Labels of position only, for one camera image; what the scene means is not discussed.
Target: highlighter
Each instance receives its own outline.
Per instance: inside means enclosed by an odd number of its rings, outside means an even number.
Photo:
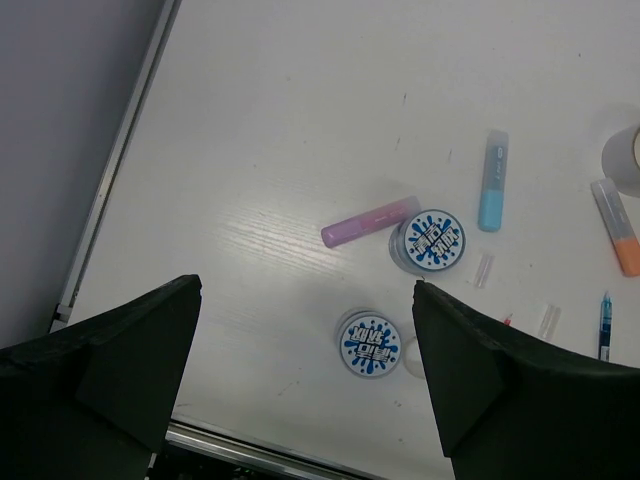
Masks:
[[[640,244],[615,183],[610,178],[598,180],[591,184],[591,191],[609,231],[622,272],[627,277],[640,275]]]
[[[497,232],[502,226],[508,149],[509,135],[505,132],[492,130],[487,139],[482,195],[478,212],[478,228],[485,232]]]
[[[420,210],[420,202],[416,197],[411,196],[324,227],[320,235],[324,244],[328,248],[333,248],[396,223],[404,222]]]

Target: table surface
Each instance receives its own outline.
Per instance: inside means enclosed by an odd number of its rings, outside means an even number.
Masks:
[[[77,322],[183,273],[203,304],[176,414],[393,479],[452,478],[424,380],[362,380],[338,318],[412,332],[415,277],[386,230],[319,231],[415,194],[467,252],[436,283],[552,342],[640,366],[640,280],[621,275],[589,189],[606,139],[640,121],[640,2],[184,0],[109,200]],[[476,228],[484,148],[510,135],[503,228]],[[640,225],[640,199],[624,197]],[[487,288],[480,252],[496,259]]]

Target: pink tube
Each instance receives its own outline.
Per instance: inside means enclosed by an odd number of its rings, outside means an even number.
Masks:
[[[324,227],[320,235],[327,248],[333,248],[400,223],[420,210],[420,202],[411,196]]]

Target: blue splatter logo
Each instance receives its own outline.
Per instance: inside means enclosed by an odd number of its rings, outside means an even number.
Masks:
[[[409,258],[425,270],[444,270],[462,256],[465,236],[453,215],[425,210],[411,219],[404,234]]]
[[[340,336],[340,352],[347,368],[362,377],[379,377],[397,365],[402,343],[389,320],[354,315]]]

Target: blue pen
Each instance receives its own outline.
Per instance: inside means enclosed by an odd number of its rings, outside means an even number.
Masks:
[[[508,149],[509,135],[498,130],[491,131],[487,139],[482,196],[478,212],[478,228],[485,232],[497,232],[502,226]]]
[[[611,345],[611,297],[609,292],[604,294],[600,306],[600,336],[598,339],[598,360],[609,361],[609,349]]]

